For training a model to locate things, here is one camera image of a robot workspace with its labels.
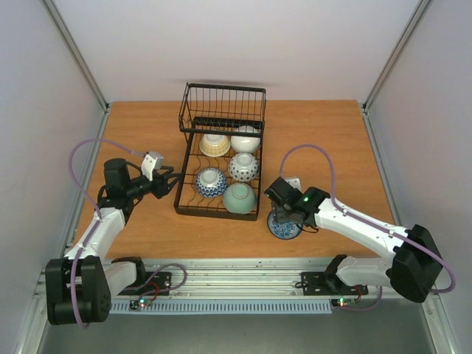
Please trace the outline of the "blue floral patterned bowl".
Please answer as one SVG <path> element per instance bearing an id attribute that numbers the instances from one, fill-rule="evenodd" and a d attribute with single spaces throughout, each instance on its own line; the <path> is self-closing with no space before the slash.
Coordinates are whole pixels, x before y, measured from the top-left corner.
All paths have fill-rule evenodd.
<path id="1" fill-rule="evenodd" d="M 270 233 L 280 240 L 293 240 L 302 233 L 301 226 L 294 222 L 277 223 L 273 212 L 268 214 L 267 226 Z"/>

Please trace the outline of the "red geometric patterned bowl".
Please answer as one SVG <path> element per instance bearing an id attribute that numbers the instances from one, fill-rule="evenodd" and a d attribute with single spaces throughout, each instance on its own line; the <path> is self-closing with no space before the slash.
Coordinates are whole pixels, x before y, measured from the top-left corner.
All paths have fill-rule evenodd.
<path id="1" fill-rule="evenodd" d="M 204 198 L 216 198 L 228 187 L 225 175 L 216 168 L 203 169 L 196 178 L 195 187 Z"/>

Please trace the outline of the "light green celadon bowl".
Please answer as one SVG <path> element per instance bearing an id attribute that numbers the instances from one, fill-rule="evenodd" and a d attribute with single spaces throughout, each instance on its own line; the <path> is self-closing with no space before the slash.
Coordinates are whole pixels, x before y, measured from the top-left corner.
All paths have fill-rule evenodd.
<path id="1" fill-rule="evenodd" d="M 229 212 L 245 215 L 256 207 L 257 197 L 248 184 L 235 183 L 226 188 L 223 205 Z"/>

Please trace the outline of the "blue yellow patterned bowl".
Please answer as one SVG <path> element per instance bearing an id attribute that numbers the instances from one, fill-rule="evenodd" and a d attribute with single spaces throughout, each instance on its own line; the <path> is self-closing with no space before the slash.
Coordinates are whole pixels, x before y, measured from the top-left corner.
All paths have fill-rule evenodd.
<path id="1" fill-rule="evenodd" d="M 199 149 L 205 156 L 223 156 L 230 149 L 230 139 L 225 135 L 204 134 L 199 142 Z"/>

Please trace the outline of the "white bowl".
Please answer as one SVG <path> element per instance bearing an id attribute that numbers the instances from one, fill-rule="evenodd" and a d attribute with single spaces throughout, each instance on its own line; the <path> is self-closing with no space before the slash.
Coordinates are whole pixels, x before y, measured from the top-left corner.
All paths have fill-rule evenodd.
<path id="1" fill-rule="evenodd" d="M 248 125 L 240 126 L 235 129 L 239 133 L 259 133 L 260 131 Z M 232 135 L 230 138 L 231 147 L 237 153 L 254 153 L 260 145 L 258 136 Z"/>

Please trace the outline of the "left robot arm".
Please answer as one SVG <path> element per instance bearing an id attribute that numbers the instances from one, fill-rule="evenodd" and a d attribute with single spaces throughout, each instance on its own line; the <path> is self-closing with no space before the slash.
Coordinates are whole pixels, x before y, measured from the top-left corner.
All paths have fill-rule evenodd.
<path id="1" fill-rule="evenodd" d="M 121 257 L 109 267 L 103 265 L 116 236 L 127 225 L 134 207 L 151 194 L 166 196 L 182 180 L 173 167 L 152 161 L 146 155 L 137 169 L 129 173 L 132 163 L 122 158 L 104 164 L 105 183 L 97 195 L 97 210 L 83 236 L 75 246 L 45 268 L 46 308 L 51 325 L 77 324 L 87 327 L 104 322 L 111 300 L 122 292 L 145 295 L 154 276 L 148 274 L 141 257 Z"/>

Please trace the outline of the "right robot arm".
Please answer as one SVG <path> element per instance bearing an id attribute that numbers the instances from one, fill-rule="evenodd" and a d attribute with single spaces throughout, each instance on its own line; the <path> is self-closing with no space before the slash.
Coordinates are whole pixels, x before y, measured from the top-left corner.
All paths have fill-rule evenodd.
<path id="1" fill-rule="evenodd" d="M 383 223 L 309 187 L 305 192 L 279 177 L 266 190 L 275 223 L 327 229 L 375 253 L 374 258 L 340 254 L 324 270 L 329 294 L 356 285 L 389 287 L 403 298 L 422 303 L 443 269 L 441 255 L 427 228 Z"/>

